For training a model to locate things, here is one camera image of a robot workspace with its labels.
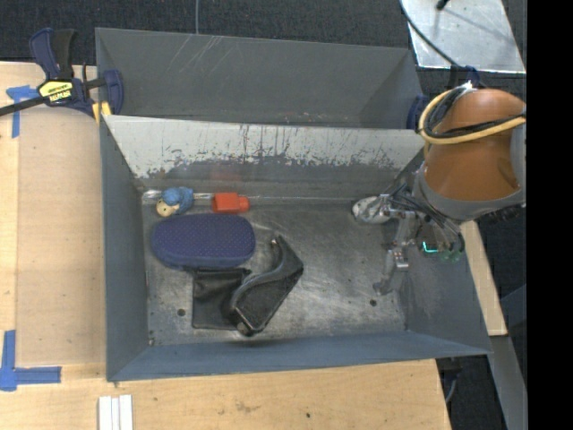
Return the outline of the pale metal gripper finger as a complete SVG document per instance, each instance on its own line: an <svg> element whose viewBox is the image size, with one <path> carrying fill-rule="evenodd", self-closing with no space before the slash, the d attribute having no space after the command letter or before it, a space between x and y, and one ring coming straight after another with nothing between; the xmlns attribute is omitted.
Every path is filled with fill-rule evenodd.
<svg viewBox="0 0 573 430"><path fill-rule="evenodd" d="M387 295L398 289L398 252L389 249L386 252L382 266L381 278L373 284L373 288L378 295Z"/></svg>
<svg viewBox="0 0 573 430"><path fill-rule="evenodd" d="M407 259L400 258L394 260L389 272L389 290L400 290L408 272L409 262Z"/></svg>

